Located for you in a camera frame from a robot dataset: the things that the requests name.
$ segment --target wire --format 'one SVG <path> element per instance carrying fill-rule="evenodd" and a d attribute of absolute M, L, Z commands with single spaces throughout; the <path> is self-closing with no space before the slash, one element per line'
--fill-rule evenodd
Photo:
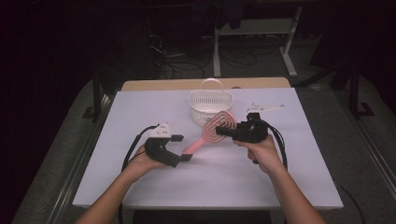
<path fill-rule="evenodd" d="M 160 64 L 160 68 L 161 68 L 161 73 L 163 74 L 163 77 L 165 79 L 168 79 L 168 72 L 166 71 L 166 65 Z"/>
<path fill-rule="evenodd" d="M 148 130 L 150 130 L 150 129 L 155 129 L 155 128 L 158 127 L 158 126 L 159 126 L 159 124 L 156 125 L 156 126 L 149 126 L 149 127 L 145 128 L 140 134 L 138 134 L 138 135 L 136 136 L 136 138 L 135 138 L 134 141 L 132 142 L 131 147 L 129 148 L 128 152 L 126 153 L 125 159 L 124 159 L 123 164 L 122 164 L 122 169 L 121 169 L 121 171 L 123 171 L 123 170 L 125 169 L 125 167 L 128 165 L 128 163 L 129 163 L 129 161 L 130 161 L 129 158 L 131 157 L 131 154 L 132 154 L 132 152 L 134 151 L 134 149 L 136 148 L 136 145 L 137 145 L 137 143 L 139 142 L 140 138 L 142 137 L 143 133 L 145 133 L 146 131 L 148 131 Z M 133 160 L 135 157 L 139 156 L 139 155 L 142 154 L 143 152 L 141 152 L 141 153 L 139 153 L 139 154 L 133 156 L 133 157 L 131 158 L 131 160 Z M 120 223 L 120 224 L 123 224 L 123 218 L 122 218 L 122 202 L 120 203 L 120 206 L 119 206 L 119 223 Z"/>
<path fill-rule="evenodd" d="M 142 154 L 145 153 L 145 152 L 146 152 L 146 151 L 141 151 L 141 152 L 137 153 L 137 154 L 134 155 L 128 162 L 132 161 L 134 158 L 136 158 L 136 157 L 142 155 Z"/>
<path fill-rule="evenodd" d="M 204 64 L 199 64 L 203 57 L 194 57 L 190 54 L 183 55 L 184 60 L 177 58 L 169 58 L 163 57 L 161 64 L 163 65 L 163 75 L 165 78 L 168 78 L 168 71 L 166 71 L 166 67 L 171 69 L 171 76 L 170 79 L 174 79 L 176 74 L 179 74 L 179 77 L 183 78 L 183 72 L 186 71 L 197 71 L 200 70 L 202 72 L 202 78 L 205 77 L 205 68 L 211 61 L 211 57 L 207 56 Z"/>
<path fill-rule="evenodd" d="M 273 132 L 274 137 L 279 145 L 280 155 L 282 156 L 282 162 L 286 170 L 288 170 L 288 158 L 286 156 L 285 141 L 283 140 L 282 134 L 273 126 L 268 124 L 268 128 Z"/>
<path fill-rule="evenodd" d="M 155 47 L 153 47 L 153 46 L 149 46 L 151 49 L 155 49 L 157 52 L 159 52 L 159 53 L 161 53 L 161 54 L 163 54 L 163 55 L 165 55 L 166 54 L 166 50 L 161 50 L 161 49 L 157 49 L 157 48 L 155 48 Z"/>
<path fill-rule="evenodd" d="M 258 62 L 256 56 L 269 54 L 278 50 L 278 47 L 276 46 L 271 47 L 265 52 L 257 52 L 260 49 L 268 49 L 268 47 L 257 48 L 256 46 L 258 45 L 261 45 L 261 43 L 256 43 L 251 48 L 246 45 L 241 47 L 233 47 L 231 45 L 223 46 L 219 56 L 225 63 L 232 67 L 248 68 Z"/>
<path fill-rule="evenodd" d="M 338 183 L 334 179 L 332 181 L 334 182 L 334 185 L 336 187 L 340 188 L 341 190 L 343 190 L 346 193 L 346 195 L 349 197 L 349 199 L 355 204 L 356 209 L 358 210 L 359 215 L 361 216 L 361 223 L 365 224 L 366 218 L 364 217 L 363 210 L 361 209 L 361 206 L 358 204 L 358 202 L 355 200 L 355 198 L 352 196 L 352 194 L 346 188 L 344 188 L 344 186 L 342 186 L 340 183 Z"/>

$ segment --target metal frame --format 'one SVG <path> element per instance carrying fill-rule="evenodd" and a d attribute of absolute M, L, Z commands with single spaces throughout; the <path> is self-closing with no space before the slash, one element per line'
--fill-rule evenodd
<path fill-rule="evenodd" d="M 105 124 L 111 104 L 112 100 L 105 95 L 101 104 L 99 104 L 102 113 L 96 115 L 97 120 L 92 126 L 88 137 L 86 138 L 81 150 L 78 153 L 76 161 L 74 162 L 73 167 L 60 190 L 56 203 L 53 206 L 46 223 L 61 223 L 66 207 L 70 204 L 70 200 L 72 200 L 72 196 L 76 190 L 78 181 L 82 178 L 85 168 L 88 165 L 90 155 L 96 145 L 100 132 L 102 131 L 102 127 Z"/>
<path fill-rule="evenodd" d="M 361 123 L 361 121 L 359 119 L 356 119 L 356 117 L 355 117 L 356 115 L 353 114 L 353 112 L 351 112 L 349 110 L 349 107 L 347 106 L 349 104 L 349 102 L 348 102 L 347 98 L 345 97 L 345 95 L 343 95 L 343 93 L 341 93 L 340 91 L 336 91 L 335 96 L 338 99 L 340 105 L 346 111 L 346 114 L 348 115 L 351 123 L 358 130 L 362 140 L 364 141 L 365 145 L 367 146 L 367 149 L 369 151 L 369 154 L 373 161 L 373 164 L 375 165 L 375 167 L 377 168 L 378 172 L 380 173 L 382 179 L 384 180 L 385 184 L 387 185 L 387 187 L 390 191 L 390 194 L 396 200 L 396 176 L 395 176 L 395 174 L 389 168 L 388 163 L 385 161 L 384 157 L 379 152 L 378 147 L 376 146 L 373 138 L 367 132 L 364 125 Z"/>
<path fill-rule="evenodd" d="M 266 19 L 266 20 L 244 20 L 241 21 L 241 27 L 237 30 L 231 30 L 228 26 L 224 26 L 220 30 L 215 29 L 214 33 L 214 53 L 213 53 L 213 69 L 214 77 L 221 77 L 220 61 L 219 61 L 219 36 L 220 35 L 264 35 L 264 34 L 287 34 L 287 40 L 283 47 L 280 47 L 280 54 L 283 62 L 288 69 L 291 77 L 297 77 L 296 69 L 289 56 L 291 42 L 296 32 L 298 20 L 302 12 L 302 7 L 297 7 L 294 17 L 291 19 Z"/>

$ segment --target person's left hand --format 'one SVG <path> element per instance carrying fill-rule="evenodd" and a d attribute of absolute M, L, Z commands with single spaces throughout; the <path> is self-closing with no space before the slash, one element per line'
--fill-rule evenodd
<path fill-rule="evenodd" d="M 139 149 L 136 151 L 133 158 L 130 160 L 128 166 L 125 169 L 128 169 L 128 167 L 131 167 L 131 166 L 133 166 L 133 167 L 138 166 L 139 168 L 142 168 L 145 170 L 147 169 L 148 171 L 150 171 L 152 169 L 164 167 L 166 165 L 150 158 L 146 154 L 145 146 L 143 145 L 143 146 L 139 147 Z"/>

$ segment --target metal stand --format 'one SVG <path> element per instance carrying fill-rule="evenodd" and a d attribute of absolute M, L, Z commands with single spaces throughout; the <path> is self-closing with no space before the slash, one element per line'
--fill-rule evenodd
<path fill-rule="evenodd" d="M 287 19 L 265 19 L 265 20 L 244 20 L 241 21 L 241 27 L 237 30 L 231 30 L 228 26 L 224 26 L 220 30 L 215 29 L 215 49 L 213 54 L 214 77 L 221 77 L 220 61 L 219 61 L 219 35 L 288 35 L 286 43 L 280 47 L 280 53 L 283 62 L 288 69 L 291 77 L 296 77 L 297 72 L 289 56 L 291 42 L 296 32 L 298 20 L 300 19 L 302 7 L 297 7 L 294 17 Z"/>
<path fill-rule="evenodd" d="M 357 69 L 356 62 L 350 62 L 350 60 L 343 60 L 322 72 L 310 77 L 309 79 L 302 81 L 298 84 L 293 85 L 294 88 L 307 87 L 315 81 L 329 75 L 332 72 L 336 72 L 335 77 L 332 80 L 331 86 L 333 90 L 342 90 L 347 82 L 350 80 L 349 90 L 349 110 L 355 117 L 355 119 L 361 119 L 361 116 L 373 116 L 374 112 L 366 103 L 361 103 L 363 111 L 359 111 L 359 76 L 360 73 Z"/>
<path fill-rule="evenodd" d="M 93 76 L 92 76 L 92 89 L 93 89 L 93 113 L 92 113 L 92 106 L 89 106 L 85 110 L 85 113 L 82 117 L 84 119 L 93 119 L 92 122 L 96 122 L 102 112 L 100 83 L 96 71 L 93 72 Z"/>

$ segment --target cable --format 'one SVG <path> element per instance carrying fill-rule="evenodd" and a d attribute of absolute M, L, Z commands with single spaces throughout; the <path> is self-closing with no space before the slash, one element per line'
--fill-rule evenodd
<path fill-rule="evenodd" d="M 336 187 L 340 188 L 341 190 L 343 190 L 343 191 L 346 193 L 346 195 L 349 197 L 349 199 L 355 204 L 356 209 L 358 210 L 359 215 L 361 216 L 361 223 L 362 223 L 362 224 L 365 224 L 365 223 L 366 223 L 366 219 L 365 219 L 365 217 L 364 217 L 363 210 L 361 209 L 361 206 L 358 204 L 358 202 L 355 200 L 355 198 L 352 196 L 352 194 L 349 193 L 349 191 L 348 191 L 346 188 L 344 188 L 344 186 L 342 186 L 341 184 L 339 184 L 339 183 L 338 183 L 337 181 L 335 181 L 334 179 L 333 179 L 332 181 L 334 182 L 334 185 L 335 185 Z"/>
<path fill-rule="evenodd" d="M 172 76 L 170 76 L 170 79 L 175 78 L 175 74 L 179 73 L 180 77 L 183 77 L 183 74 L 180 71 L 196 71 L 196 70 L 201 70 L 202 71 L 202 78 L 205 77 L 205 67 L 210 63 L 211 57 L 207 57 L 207 60 L 205 60 L 204 64 L 200 65 L 198 63 L 193 63 L 194 61 L 198 61 L 199 59 L 195 59 L 194 57 L 190 56 L 187 54 L 189 58 L 187 58 L 185 61 L 175 61 L 175 58 L 167 58 L 164 57 L 163 61 L 161 64 L 164 65 L 164 67 L 168 66 L 172 69 Z"/>
<path fill-rule="evenodd" d="M 174 66 L 172 66 L 172 65 L 170 65 L 170 64 L 167 64 L 167 63 L 163 63 L 163 68 L 164 68 L 164 70 L 165 70 L 165 71 L 163 71 L 163 76 L 165 77 L 165 79 L 168 78 L 168 75 L 167 75 L 167 74 L 168 74 L 168 71 L 166 71 L 166 66 L 170 67 L 171 70 L 172 70 L 172 76 L 171 76 L 169 79 L 174 79 L 176 73 L 179 73 L 179 74 L 180 74 L 180 78 L 183 78 L 183 76 L 181 75 L 181 73 L 175 70 L 175 67 L 174 67 Z"/>
<path fill-rule="evenodd" d="M 142 137 L 143 133 L 145 133 L 146 131 L 148 131 L 148 130 L 150 130 L 150 129 L 155 129 L 155 128 L 157 128 L 158 126 L 159 126 L 159 124 L 156 125 L 156 126 L 149 126 L 149 127 L 145 128 L 140 134 L 138 134 L 138 135 L 136 136 L 136 138 L 135 138 L 134 141 L 132 142 L 131 147 L 129 148 L 128 152 L 126 153 L 125 159 L 124 159 L 124 161 L 123 161 L 123 163 L 122 163 L 122 169 L 121 169 L 121 171 L 123 171 L 123 170 L 125 169 L 125 167 L 126 167 L 126 166 L 128 165 L 128 163 L 129 163 L 129 161 L 131 161 L 133 158 L 135 158 L 135 157 L 139 156 L 140 154 L 142 154 L 143 152 L 145 152 L 145 151 L 143 151 L 143 152 L 141 152 L 141 153 L 139 153 L 139 154 L 133 156 L 133 157 L 129 160 L 129 158 L 131 157 L 132 152 L 134 152 L 134 148 L 136 147 L 136 145 L 137 145 L 137 143 L 139 142 L 140 138 Z M 120 223 L 120 224 L 123 224 L 123 219 L 122 219 L 122 202 L 120 203 L 120 206 L 119 206 L 119 223 Z"/>
<path fill-rule="evenodd" d="M 268 128 L 274 134 L 277 144 L 279 145 L 279 151 L 280 151 L 280 155 L 282 156 L 283 165 L 285 166 L 286 170 L 288 170 L 288 158 L 286 156 L 285 141 L 283 140 L 282 134 L 280 134 L 280 132 L 276 128 L 274 128 L 269 124 L 268 124 Z"/>
<path fill-rule="evenodd" d="M 166 71 L 166 65 L 164 64 L 162 67 L 162 64 L 160 64 L 161 68 L 161 73 L 163 74 L 163 78 L 168 79 L 168 72 Z"/>
<path fill-rule="evenodd" d="M 230 49 L 228 49 L 228 52 L 230 52 L 230 54 L 232 54 L 236 59 L 241 59 L 241 58 L 246 58 L 249 55 L 253 55 L 253 50 L 254 49 L 240 49 L 240 48 L 236 48 L 236 47 L 229 47 Z"/>
<path fill-rule="evenodd" d="M 236 68 L 247 68 L 250 67 L 251 65 L 254 65 L 257 63 L 257 58 L 256 56 L 252 55 L 253 57 L 253 62 L 251 62 L 248 57 L 244 57 L 244 58 L 239 58 L 237 60 L 232 59 L 231 57 L 227 56 L 224 53 L 219 53 L 219 56 L 221 57 L 221 59 L 226 62 L 228 65 L 232 66 L 232 67 L 236 67 Z"/>

